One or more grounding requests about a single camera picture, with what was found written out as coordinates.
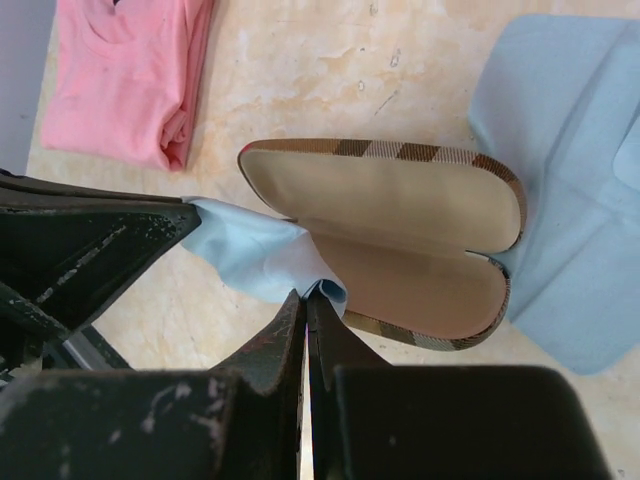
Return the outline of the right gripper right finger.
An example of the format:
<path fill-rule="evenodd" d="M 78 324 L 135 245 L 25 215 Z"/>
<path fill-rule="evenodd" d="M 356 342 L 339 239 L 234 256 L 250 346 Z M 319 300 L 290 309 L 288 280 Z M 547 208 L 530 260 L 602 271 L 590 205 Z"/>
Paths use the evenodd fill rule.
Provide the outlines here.
<path fill-rule="evenodd" d="M 394 366 L 307 299 L 318 479 L 607 479 L 580 400 L 538 366 Z"/>

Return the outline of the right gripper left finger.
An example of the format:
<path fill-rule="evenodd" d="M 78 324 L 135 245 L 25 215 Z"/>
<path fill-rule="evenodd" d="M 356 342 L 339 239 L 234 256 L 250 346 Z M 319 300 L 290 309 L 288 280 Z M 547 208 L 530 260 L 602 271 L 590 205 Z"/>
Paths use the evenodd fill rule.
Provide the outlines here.
<path fill-rule="evenodd" d="M 1 394 L 5 479 L 296 479 L 305 305 L 209 370 L 53 370 Z"/>

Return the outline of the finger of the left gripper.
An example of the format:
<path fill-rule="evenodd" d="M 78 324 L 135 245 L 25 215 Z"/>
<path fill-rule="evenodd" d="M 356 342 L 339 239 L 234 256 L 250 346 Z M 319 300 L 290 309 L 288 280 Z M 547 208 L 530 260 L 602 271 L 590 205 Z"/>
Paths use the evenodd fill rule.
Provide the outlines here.
<path fill-rule="evenodd" d="M 178 198 L 1 173 L 1 367 L 94 322 L 201 223 Z"/>

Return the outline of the small light blue cloth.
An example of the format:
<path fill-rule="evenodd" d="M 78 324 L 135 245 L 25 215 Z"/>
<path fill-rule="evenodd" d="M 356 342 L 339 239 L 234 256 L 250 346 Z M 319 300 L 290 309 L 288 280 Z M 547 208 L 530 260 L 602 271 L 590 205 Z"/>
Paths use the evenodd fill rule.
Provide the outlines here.
<path fill-rule="evenodd" d="M 201 224 L 182 246 L 213 266 L 228 287 L 270 303 L 294 290 L 324 295 L 339 317 L 348 290 L 316 248 L 311 234 L 289 221 L 204 197 L 186 197 Z"/>

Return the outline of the plaid brown glasses case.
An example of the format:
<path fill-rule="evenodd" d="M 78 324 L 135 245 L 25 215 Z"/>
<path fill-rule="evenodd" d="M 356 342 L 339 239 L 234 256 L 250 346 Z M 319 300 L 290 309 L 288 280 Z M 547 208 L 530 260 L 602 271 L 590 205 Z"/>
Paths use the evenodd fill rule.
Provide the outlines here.
<path fill-rule="evenodd" d="M 511 278 L 498 255 L 527 220 L 506 165 L 460 148 L 329 138 L 258 140 L 237 161 L 266 206 L 310 233 L 347 289 L 350 326 L 456 351 L 502 322 Z"/>

